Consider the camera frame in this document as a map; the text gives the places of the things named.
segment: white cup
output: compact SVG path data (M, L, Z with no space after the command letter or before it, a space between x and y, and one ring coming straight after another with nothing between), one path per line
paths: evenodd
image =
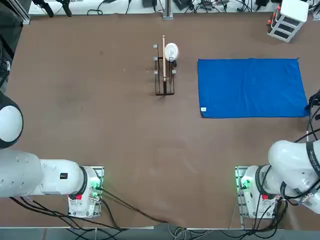
M169 62L173 62L174 60L176 60L179 55L178 46L173 42L168 43L165 46L164 52L165 52L165 59Z

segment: white sticker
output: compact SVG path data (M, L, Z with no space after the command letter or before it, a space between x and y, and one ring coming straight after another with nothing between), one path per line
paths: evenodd
M6 61L6 70L10 72L11 70L11 64L9 61Z

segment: brown table surface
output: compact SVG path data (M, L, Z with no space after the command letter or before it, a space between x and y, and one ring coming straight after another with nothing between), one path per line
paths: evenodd
M39 158L104 165L106 189L159 219L188 228L229 228L237 195L235 166L268 163L271 144L302 136L307 119L202 118L197 60L299 58L307 97L320 88L319 23L310 17L287 44L267 35L269 16L32 20L23 28L7 91L25 121L14 148ZM179 47L176 94L168 97L154 95L153 44L160 45L163 34ZM67 212L65 197L37 199ZM107 201L123 227L155 224ZM9 199L0 203L2 227L65 226ZM305 207L290 206L283 227L319 230L319 219ZM111 224L105 210L95 220ZM238 209L231 228L241 228Z

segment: black cable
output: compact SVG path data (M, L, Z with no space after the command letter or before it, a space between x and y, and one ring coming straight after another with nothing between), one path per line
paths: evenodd
M246 3L246 0L242 0L242 7L241 7L241 10L243 12L245 12L247 9L248 9L248 12L250 12L250 9L245 5Z
M111 239L117 240L117 239L115 238L115 236L113 236L111 233L109 233L109 232L107 232L107 231L105 231L105 230L102 230L102 229L99 229L99 228L97 228L96 230L99 231L99 232L102 232L102 233L104 233L104 234L107 234L107 235L109 236L109 238L111 238Z
M78 234L78 233L76 233L76 232L74 232L74 231L71 231L71 230L68 229L68 228L66 228L66 230L69 231L70 233L73 233L74 235L77 235L78 237L77 237L76 239L81 238L81 239L84 239L84 240L90 240L90 239L88 239L88 238L86 238L86 237L83 236L83 234L85 234L86 231L83 232L82 234Z
M319 112L320 110L320 107L317 108L317 110L314 112L314 114L312 115L311 117L311 123L312 121L314 120L314 118L316 117L317 113ZM309 130L309 126L310 126L310 122L308 122L308 125L306 126L306 130L308 131Z
M54 16L57 15L57 14L60 12L60 10L62 9L62 7L63 7L63 6L61 6L60 9L59 9L58 11L56 11L56 13L53 14L53 15L54 15Z
M92 232L95 229L89 229L84 231L83 233L80 234L80 236L78 236L75 240L81 239L83 237L83 235L85 235L87 232Z
M215 9L215 10L217 10L217 11L218 11L218 13L221 13L221 12L219 11L219 9L218 9L218 8L216 8L215 6L212 6L212 8L213 8L213 9Z
M128 7L126 8L125 14L127 14L129 11L130 3L131 3L131 0L128 0Z
M81 220L81 221L84 221L84 222L88 222L88 223L91 223L91 224L97 224L97 225L100 225L100 226L104 226L106 228L111 228L111 229L115 229L115 230L118 230L116 229L115 227L113 226L110 226L110 225L107 225L107 224L104 224L104 223L101 223L101 222L96 222L96 221L91 221L91 220L88 220L86 218L81 218L81 217L76 217L76 216L69 216L69 215L65 215L65 214L60 214L60 215L54 215L54 214L50 214L50 213L47 213L45 211L40 211L40 210L37 210L37 209L34 209L34 208L31 208L29 206L26 206L24 205L22 202L18 201L17 199L15 199L14 197L9 197L11 200L13 200L16 204L20 205L21 207L27 209L27 210L30 210L32 212L36 212L36 213L39 213L39 214L43 214L43 215L47 215L47 216L50 216L50 217L63 217L63 218L68 218L68 219L78 219L78 220Z
M266 181L266 178L267 178L267 174L270 171L270 169L271 169L271 165L268 167L268 169L266 170L266 172L264 174L264 177L263 177L262 182L261 182L261 186L263 186L265 184L265 181ZM255 211L254 224L253 224L251 232L246 232L246 233L244 233L244 234L242 234L240 236L230 236L230 235L226 234L225 232L223 232L222 230L220 230L220 232L222 232L224 235L226 235L226 236L228 236L230 238L235 238L235 239L242 238L242 237L245 237L247 235L252 235L252 234L256 233L255 228L256 228L256 224L257 224L257 216L258 216L260 198L261 198L261 193L259 194L259 197L258 197L258 203L256 205L256 211Z
M195 0L192 0L192 2L189 4L188 8L185 10L184 14L186 14L189 9L192 10L192 9L191 9L191 6L192 6L193 9L195 9L195 7L194 7L194 1L195 1Z
M196 5L196 7L195 7L195 10L193 11L193 13L197 13L197 10L198 10L198 8L200 7L200 5L201 5L201 3L198 3L197 5Z
M106 3L106 1L104 0L104 1L102 1L102 2L99 4L99 6L98 6L97 9L89 9L89 10L86 12L86 15L88 16L90 12L96 12L98 15L103 15L104 12L101 11L99 8L101 7L102 4L105 4L105 3Z
M241 4L245 5L248 8L248 11L250 10L252 12L252 9L245 2L239 1L239 0L233 0L233 1L236 1L238 3L241 3Z
M285 213L287 212L287 209L288 209L288 202L285 201L285 207L284 207L284 209L283 209L283 211L282 211L282 213L281 213L281 215L280 215L280 217L278 219L278 212L279 212L279 209L280 209L280 207L282 205L282 199L281 198L278 200L278 204L279 205L277 206L277 208L278 208L277 209L277 214L276 214L275 218L272 220L272 222L274 222L274 220L275 220L276 223L275 223L275 225L271 224L270 225L271 227L269 227L269 226L267 227L267 231L274 229L274 232L270 236L267 236L267 237L256 235L257 237L259 237L261 239L269 239L269 238L272 238L276 234L276 232L278 230L279 223L282 221L282 219L283 219L283 217L284 217L284 215L285 215Z
M313 133L314 139L318 140L317 135L314 133L314 127L312 125L312 117L311 117L311 112L312 112L312 108L314 105L318 105L319 104L319 99L318 97L320 96L320 90L318 90L314 95L312 95L309 99L309 104L306 107L309 110L309 125L311 128L311 132Z
M115 228L117 228L117 229L120 229L120 227L116 224L116 221L115 221L115 219L114 219L114 216L113 216L112 213L111 213L111 209L110 209L110 207L108 206L108 204L106 203L106 201L103 200L102 198L100 199L100 201L103 203L103 205L104 205L104 206L106 207L106 209L108 210L108 213L109 213L109 216L110 216L110 219L111 219L111 221L112 221L113 226L114 226Z
M320 7L320 2L318 2L317 4L315 4L314 6L312 6L311 8L313 9L313 11L315 12L315 11L317 11L318 10L318 8Z
M313 9L315 6L317 6L317 4L315 4L315 0L313 0L313 1L312 1L312 4L309 5L309 10L310 10L310 9Z
M100 240L109 240L109 239L114 239L115 238L115 236L117 236L118 234L120 234L120 233L122 233L122 232L124 232L124 231L127 231L128 229L125 229L125 230L122 230L122 231L119 231L119 232L117 232L117 233L115 233L115 234L113 234L113 235L111 235L110 237L106 237L106 238L103 238L103 239L100 239Z
M299 198L303 198L304 196L308 195L309 193L311 193L311 191L320 183L320 179L318 179L314 184L312 184L312 186L306 190L305 192L297 195L297 196L287 196L285 195L284 192L282 192L281 194L283 195L283 197L286 199L286 200L290 200L290 199L299 199Z
M157 218L155 218L155 217L153 217L153 216L150 216L149 214L147 214L147 213L141 211L140 209L138 209L138 208L130 205L129 203L123 201L123 200L120 199L119 197L115 196L115 195L112 194L111 192L109 192L109 191L107 191L107 190L105 190L105 189L103 189L103 188L101 188L101 187L96 187L95 189L105 192L106 194L112 196L113 198L115 198L115 199L118 200L119 202L121 202L121 203L123 203L124 205L126 205L127 207L129 207L130 209L135 210L136 212L140 213L141 215L147 217L148 219L151 219L151 220L156 221L156 222L158 222L158 223L168 223L167 221L163 221L163 220L157 219Z
M220 2L222 3L222 6L223 6L224 11L227 12L226 6L224 5L224 2L223 2L222 0L220 0Z
M298 203L293 203L293 202L291 202L289 199L286 199L289 203L290 203L290 205L292 205L292 206L298 206L299 204Z
M40 203L38 203L37 201L33 201L35 204L39 205L40 207L37 207L29 202L27 202L22 196L20 197L20 199L29 207L31 208L34 208L34 209L38 209L38 210L45 210L47 212L50 212L52 213L53 215L56 215L59 214L59 215L63 215L63 213L61 212L58 212L58 211L52 211L46 207L44 207L43 205L41 205ZM81 226L79 226L73 219L69 219L70 221L72 221L77 227L74 227L72 226L69 222L67 222L65 219L63 219L63 217L61 216L58 216L59 219L61 219L62 221L64 221L68 226L70 226L71 228L73 229L76 229L76 230L83 230L83 231L86 231L86 229L82 228Z
M294 143L298 143L300 142L302 139L305 139L306 137L310 136L311 134L314 134L314 133L317 133L320 131L320 128L314 130L314 131L311 131L309 133L307 133L306 135L303 135L302 137L299 137L297 140L294 141Z
M164 9L164 6L162 5L161 0L159 0L159 3L160 3L160 6L161 6L161 8L162 8L162 11L163 11L163 13L164 13L164 12L165 12L165 9Z
M277 208L280 208L280 206L281 206L281 204L282 204L281 201L282 201L281 198L277 201L277 203L279 204L279 205L277 206ZM261 221L262 221L262 219L263 219L263 216L267 213L267 211L268 211L271 207L272 207L272 205L270 205L269 207L267 207L267 209L266 209L266 210L264 211L264 213L261 215L261 218L260 218L260 220L259 220L259 222L258 222L258 225L256 226L256 229L257 229L257 230L259 229L259 226L260 226L260 223L261 223ZM276 217L272 220L272 222L271 222L271 224L270 224L269 226L263 228L262 230L264 231L264 230L267 230L267 229L271 229L272 226L274 225L275 220L276 220Z
M203 231L203 232L198 232L198 231L193 231L193 230L188 230L190 233L193 234L205 234L207 231Z
M204 1L203 1L203 0L201 0L201 3L202 3L202 5L203 5L203 7L204 7L204 9L205 9L206 13L208 13L208 9L207 9L207 7L206 7L206 5L205 5L205 3L204 3Z

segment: gray floor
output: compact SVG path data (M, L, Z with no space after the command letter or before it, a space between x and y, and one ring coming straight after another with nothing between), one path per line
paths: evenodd
M116 231L112 231L104 228L104 230L109 233L116 233ZM243 231L239 230L225 230L226 233L233 236L238 236L243 233ZM12 239L24 239L24 240L74 240L77 238L76 235L68 232L62 228L49 228L47 230L42 228L34 228L34 229L0 229L1 240L12 240ZM89 240L95 239L95 232L88 232L84 235ZM97 240L107 238L108 236L105 233L97 232ZM284 231L279 230L275 236L272 237L273 240L318 240L320 237L320 231ZM119 234L116 237L117 240L172 240L173 237L169 235L168 229L166 225L156 226L154 229L130 229ZM212 231L211 234L202 238L202 240L227 240L232 239L224 236L219 230ZM255 236L247 236L245 240L255 240L259 239Z

